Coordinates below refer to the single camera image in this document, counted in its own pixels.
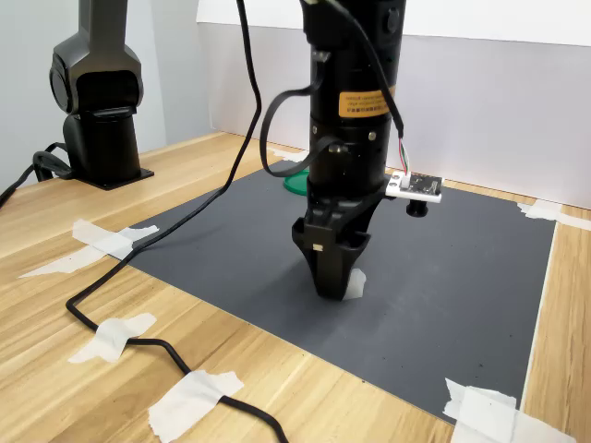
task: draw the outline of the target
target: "orange label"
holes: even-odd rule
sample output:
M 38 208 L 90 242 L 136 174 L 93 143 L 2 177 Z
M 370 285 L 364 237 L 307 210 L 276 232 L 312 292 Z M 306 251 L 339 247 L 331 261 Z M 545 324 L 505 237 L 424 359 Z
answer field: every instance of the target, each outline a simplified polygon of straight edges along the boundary
M 395 86 L 390 88 L 394 95 Z M 375 117 L 387 114 L 388 104 L 381 93 L 381 90 L 368 92 L 341 92 L 339 100 L 339 115 L 347 118 Z

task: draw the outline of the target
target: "white wall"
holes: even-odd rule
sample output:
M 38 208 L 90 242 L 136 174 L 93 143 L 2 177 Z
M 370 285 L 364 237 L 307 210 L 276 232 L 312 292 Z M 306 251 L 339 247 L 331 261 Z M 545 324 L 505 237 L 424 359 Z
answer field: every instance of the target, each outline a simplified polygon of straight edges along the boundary
M 0 189 L 30 165 L 32 154 L 63 141 L 66 115 L 54 102 L 49 68 L 54 46 L 78 29 L 76 0 L 10 0 L 0 5 Z M 139 150 L 166 144 L 151 3 L 130 0 L 127 44 L 142 63 L 144 99 L 135 117 Z
M 211 132 L 198 0 L 151 0 L 168 144 Z
M 302 28 L 298 0 L 246 0 L 250 26 Z M 239 23 L 235 0 L 201 0 L 197 22 Z M 591 46 L 589 0 L 407 0 L 404 34 Z
M 232 22 L 235 2 L 215 1 L 225 5 L 224 23 Z M 257 18 L 257 11 L 262 9 L 252 8 L 263 1 L 247 0 L 247 10 L 254 15 L 249 22 L 270 23 L 265 14 Z M 409 0 L 408 4 L 426 1 Z M 472 1 L 482 7 L 488 5 L 488 0 Z M 512 0 L 531 5 L 528 1 Z M 540 7 L 545 2 L 540 0 Z M 507 5 L 506 0 L 497 3 Z M 199 11 L 207 4 L 211 5 L 211 0 L 201 0 Z M 553 23 L 561 29 L 560 35 L 549 30 L 543 37 L 547 41 L 560 37 L 561 42 L 577 44 L 474 38 L 479 27 L 468 26 L 470 17 L 459 21 L 464 24 L 464 36 L 471 34 L 472 38 L 404 36 L 396 101 L 404 118 L 414 171 L 591 208 L 587 185 L 591 163 L 591 44 L 586 44 L 591 40 L 585 39 L 591 27 L 578 27 L 578 14 L 569 6 L 579 6 L 581 15 L 587 10 L 587 3 L 566 0 Z M 525 23 L 528 15 L 515 12 L 520 10 L 517 6 L 511 9 L 513 20 L 519 21 L 519 16 Z M 576 32 L 561 26 L 567 16 Z M 493 30 L 494 23 L 484 19 L 488 16 L 481 17 L 481 26 Z M 537 25 L 541 16 L 532 17 L 538 21 L 524 25 L 529 33 L 522 34 L 522 40 L 541 40 L 542 28 Z M 448 18 L 438 18 L 437 22 L 442 26 Z M 198 19 L 204 19 L 200 12 Z M 509 18 L 497 23 L 503 39 L 509 39 L 514 35 L 510 30 L 517 29 L 505 27 L 508 23 L 512 23 Z M 285 24 L 281 14 L 273 15 L 273 24 Z M 212 125 L 244 134 L 254 98 L 244 58 L 238 56 L 242 53 L 240 28 L 214 23 L 198 26 L 207 55 Z M 427 16 L 423 26 L 435 33 Z M 306 36 L 295 26 L 285 27 L 291 29 L 251 26 L 253 58 L 265 107 L 279 92 L 309 83 Z M 308 116 L 309 100 L 286 102 L 273 120 L 269 140 L 307 149 Z M 395 145 L 392 138 L 387 164 L 399 167 Z

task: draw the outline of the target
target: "black knob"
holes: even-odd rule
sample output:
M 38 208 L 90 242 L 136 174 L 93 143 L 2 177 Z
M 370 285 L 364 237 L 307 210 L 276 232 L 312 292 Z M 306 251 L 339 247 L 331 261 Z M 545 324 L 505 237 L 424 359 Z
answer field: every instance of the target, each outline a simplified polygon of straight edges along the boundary
M 52 93 L 57 105 L 62 108 L 63 111 L 69 113 L 70 97 L 67 92 L 66 81 L 62 75 L 55 68 L 51 68 L 49 72 L 49 82 L 52 87 Z
M 428 208 L 426 201 L 410 200 L 410 203 L 406 206 L 406 213 L 411 217 L 417 217 L 418 219 L 427 215 Z
M 394 34 L 398 30 L 398 25 L 400 24 L 400 13 L 398 9 L 393 7 L 388 11 L 386 14 L 386 20 L 384 22 L 385 31 L 389 34 Z

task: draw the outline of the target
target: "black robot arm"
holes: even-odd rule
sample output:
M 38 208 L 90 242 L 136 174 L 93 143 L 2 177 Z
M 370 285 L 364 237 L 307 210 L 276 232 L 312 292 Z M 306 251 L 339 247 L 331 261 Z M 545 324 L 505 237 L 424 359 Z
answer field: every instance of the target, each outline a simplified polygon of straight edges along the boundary
M 141 63 L 125 45 L 127 0 L 79 0 L 78 32 L 54 48 L 50 83 L 68 114 L 66 149 L 75 178 L 112 189 L 153 175 L 139 167 L 133 114 Z
M 385 196 L 392 118 L 398 138 L 404 135 L 392 94 L 405 0 L 300 3 L 311 45 L 313 88 L 307 94 L 280 94 L 273 101 L 261 129 L 260 154 L 275 176 L 309 165 L 308 210 L 292 227 L 292 238 L 319 295 L 342 300 L 351 269 L 368 244 L 373 212 Z M 278 104 L 292 95 L 310 96 L 310 153 L 288 171 L 273 173 L 266 164 L 269 125 Z

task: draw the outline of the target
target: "dark gray mat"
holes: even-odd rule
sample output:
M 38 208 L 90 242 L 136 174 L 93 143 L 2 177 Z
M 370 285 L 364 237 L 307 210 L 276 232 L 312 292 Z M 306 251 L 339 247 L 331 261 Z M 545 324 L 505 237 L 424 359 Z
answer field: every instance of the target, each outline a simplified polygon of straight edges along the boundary
M 166 228 L 204 198 L 137 227 Z M 405 205 L 376 210 L 357 300 L 316 296 L 291 240 L 306 199 L 263 171 L 132 264 L 445 420 L 446 377 L 519 404 L 554 222 L 453 189 L 425 219 Z

